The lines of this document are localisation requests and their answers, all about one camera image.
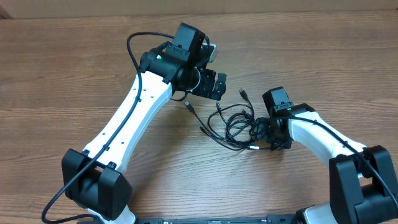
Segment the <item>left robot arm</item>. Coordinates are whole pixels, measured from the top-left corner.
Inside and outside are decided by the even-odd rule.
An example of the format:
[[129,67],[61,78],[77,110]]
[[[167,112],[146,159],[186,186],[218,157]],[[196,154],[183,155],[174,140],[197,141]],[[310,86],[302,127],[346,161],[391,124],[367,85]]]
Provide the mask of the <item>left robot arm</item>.
[[140,138],[161,107],[182,91],[220,100],[226,75],[207,69],[216,55],[208,36],[188,24],[133,61],[134,83],[103,130],[82,151],[62,159],[63,193],[86,213],[78,223],[134,223],[132,188],[124,173]]

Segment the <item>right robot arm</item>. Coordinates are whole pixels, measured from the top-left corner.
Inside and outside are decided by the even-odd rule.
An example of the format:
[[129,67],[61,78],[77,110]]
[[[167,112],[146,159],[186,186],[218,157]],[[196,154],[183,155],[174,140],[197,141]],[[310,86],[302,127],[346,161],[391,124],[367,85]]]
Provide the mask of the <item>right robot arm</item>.
[[326,123],[308,104],[293,104],[283,87],[262,96],[269,114],[259,118],[254,138],[272,151],[299,142],[329,171],[329,201],[279,215],[277,223],[382,223],[397,218],[397,177],[384,147],[367,147]]

